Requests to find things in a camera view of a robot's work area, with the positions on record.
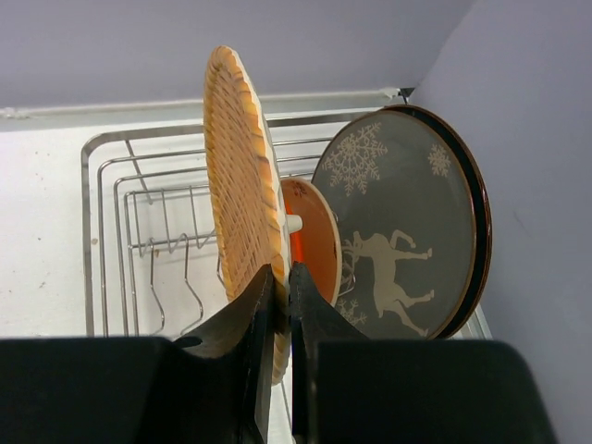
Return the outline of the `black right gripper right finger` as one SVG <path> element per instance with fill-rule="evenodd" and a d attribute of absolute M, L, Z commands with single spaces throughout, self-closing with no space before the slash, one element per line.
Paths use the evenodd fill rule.
<path fill-rule="evenodd" d="M 290 273 L 299 443 L 553 443 L 522 355 L 491 340 L 372 340 Z"/>

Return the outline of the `cream plate with prints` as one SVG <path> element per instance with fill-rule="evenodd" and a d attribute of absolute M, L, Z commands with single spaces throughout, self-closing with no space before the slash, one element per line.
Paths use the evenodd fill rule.
<path fill-rule="evenodd" d="M 335 217 L 323 194 L 310 181 L 283 178 L 280 181 L 286 209 L 302 220 L 304 264 L 321 296 L 335 306 L 342 276 L 342 252 Z"/>

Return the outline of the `grey deer plate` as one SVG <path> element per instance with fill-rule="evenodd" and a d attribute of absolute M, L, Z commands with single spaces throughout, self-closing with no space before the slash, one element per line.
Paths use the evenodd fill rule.
<path fill-rule="evenodd" d="M 312 176 L 339 231 L 338 312 L 371 339 L 459 328 L 477 267 L 477 188 L 451 141 L 416 108 L 356 118 Z"/>

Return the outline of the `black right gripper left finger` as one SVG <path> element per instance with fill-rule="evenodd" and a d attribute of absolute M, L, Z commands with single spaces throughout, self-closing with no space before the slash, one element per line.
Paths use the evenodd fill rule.
<path fill-rule="evenodd" d="M 263 443 L 274 279 L 192 332 L 162 337 L 5 339 L 5 443 Z"/>

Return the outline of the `tan woven round plate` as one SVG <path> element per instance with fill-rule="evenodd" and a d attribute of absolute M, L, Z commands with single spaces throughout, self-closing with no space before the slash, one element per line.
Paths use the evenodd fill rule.
<path fill-rule="evenodd" d="M 289 308 L 290 234 L 278 162 L 265 114 L 239 54 L 209 56 L 203 136 L 221 273 L 229 300 L 270 265 L 279 317 Z"/>

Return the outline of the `large teal floral plate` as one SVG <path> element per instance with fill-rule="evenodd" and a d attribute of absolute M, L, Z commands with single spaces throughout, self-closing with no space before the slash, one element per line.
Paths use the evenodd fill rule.
<path fill-rule="evenodd" d="M 438 339 L 448 339 L 457 333 L 475 312 L 487 284 L 493 250 L 493 231 L 486 184 L 470 148 L 442 117 L 416 105 L 388 105 L 383 107 L 383 110 L 414 117 L 432 129 L 451 148 L 468 183 L 475 222 L 474 268 L 460 308 L 437 335 Z"/>

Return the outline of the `orange glossy plate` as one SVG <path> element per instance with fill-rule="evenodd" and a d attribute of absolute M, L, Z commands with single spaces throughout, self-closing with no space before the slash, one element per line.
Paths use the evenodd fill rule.
<path fill-rule="evenodd" d="M 292 262 L 303 263 L 305 260 L 302 233 L 300 231 L 290 234 L 290 254 Z"/>

